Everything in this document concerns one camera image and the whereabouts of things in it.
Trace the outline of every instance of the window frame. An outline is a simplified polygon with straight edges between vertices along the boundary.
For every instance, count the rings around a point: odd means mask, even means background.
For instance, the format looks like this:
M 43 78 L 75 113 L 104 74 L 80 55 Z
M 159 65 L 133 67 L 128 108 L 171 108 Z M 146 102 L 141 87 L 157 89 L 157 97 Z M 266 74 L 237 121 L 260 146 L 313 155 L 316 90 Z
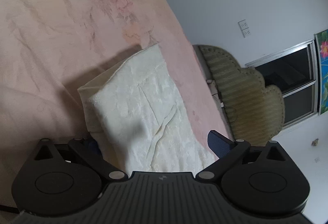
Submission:
M 312 87 L 312 110 L 311 112 L 300 116 L 292 121 L 289 121 L 284 124 L 283 129 L 286 129 L 292 125 L 295 125 L 296 123 L 299 123 L 311 116 L 314 116 L 315 114 L 318 114 L 318 104 L 319 104 L 319 70 L 318 70 L 318 62 L 317 62 L 317 51 L 316 51 L 316 46 L 315 46 L 315 40 L 314 38 L 302 43 L 299 43 L 293 47 L 287 48 L 285 50 L 264 56 L 260 59 L 257 59 L 255 61 L 249 62 L 245 64 L 245 67 L 249 68 L 255 68 L 261 65 L 264 65 L 266 63 L 269 63 L 271 61 L 274 61 L 276 59 L 279 59 L 283 56 L 290 55 L 294 52 L 297 52 L 299 50 L 302 50 L 304 48 L 307 48 L 307 53 L 308 53 L 308 63 L 309 63 L 309 72 L 310 76 L 312 77 L 312 80 L 302 86 L 299 86 L 285 94 L 283 94 L 283 98 L 292 95 L 298 91 L 301 91 L 305 88 L 309 88 L 310 86 Z

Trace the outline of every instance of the bed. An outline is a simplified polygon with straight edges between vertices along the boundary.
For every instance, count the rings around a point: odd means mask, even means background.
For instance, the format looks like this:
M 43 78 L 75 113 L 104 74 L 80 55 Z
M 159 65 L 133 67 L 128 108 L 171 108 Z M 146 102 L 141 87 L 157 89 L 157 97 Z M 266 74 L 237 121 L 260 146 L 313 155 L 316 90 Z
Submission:
M 196 139 L 227 135 L 192 45 L 165 0 L 0 0 L 0 204 L 36 143 L 84 137 L 77 89 L 158 43 Z

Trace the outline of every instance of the wall socket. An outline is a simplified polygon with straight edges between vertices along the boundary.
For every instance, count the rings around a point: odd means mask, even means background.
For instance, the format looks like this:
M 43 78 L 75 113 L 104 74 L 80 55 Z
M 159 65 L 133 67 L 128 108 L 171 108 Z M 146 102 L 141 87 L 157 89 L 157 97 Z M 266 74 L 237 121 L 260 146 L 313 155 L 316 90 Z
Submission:
M 239 21 L 238 25 L 239 25 L 240 30 L 243 33 L 244 38 L 251 34 L 251 32 L 249 30 L 249 27 L 248 27 L 248 24 L 247 24 L 245 19 L 242 20 L 242 21 Z

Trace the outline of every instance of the pink lotus flower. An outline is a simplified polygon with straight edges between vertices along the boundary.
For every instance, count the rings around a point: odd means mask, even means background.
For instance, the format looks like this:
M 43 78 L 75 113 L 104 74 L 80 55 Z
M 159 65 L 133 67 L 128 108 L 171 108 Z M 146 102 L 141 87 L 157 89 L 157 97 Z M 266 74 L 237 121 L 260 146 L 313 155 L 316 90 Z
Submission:
M 320 48 L 321 48 L 320 50 L 321 57 L 323 59 L 326 59 L 326 57 L 328 57 L 328 42 L 327 41 L 322 42 Z

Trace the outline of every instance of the wall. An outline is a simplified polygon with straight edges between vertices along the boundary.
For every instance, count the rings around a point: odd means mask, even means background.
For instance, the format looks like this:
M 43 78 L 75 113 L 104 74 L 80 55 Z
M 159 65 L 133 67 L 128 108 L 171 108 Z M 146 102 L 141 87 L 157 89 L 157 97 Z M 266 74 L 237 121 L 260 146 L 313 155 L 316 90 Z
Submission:
M 243 66 L 262 56 L 313 38 L 328 28 L 328 0 L 167 0 L 192 44 L 217 45 Z M 246 19 L 244 38 L 237 22 Z M 319 145 L 311 142 L 319 138 Z M 277 140 L 308 178 L 305 215 L 328 219 L 328 114 L 283 130 Z

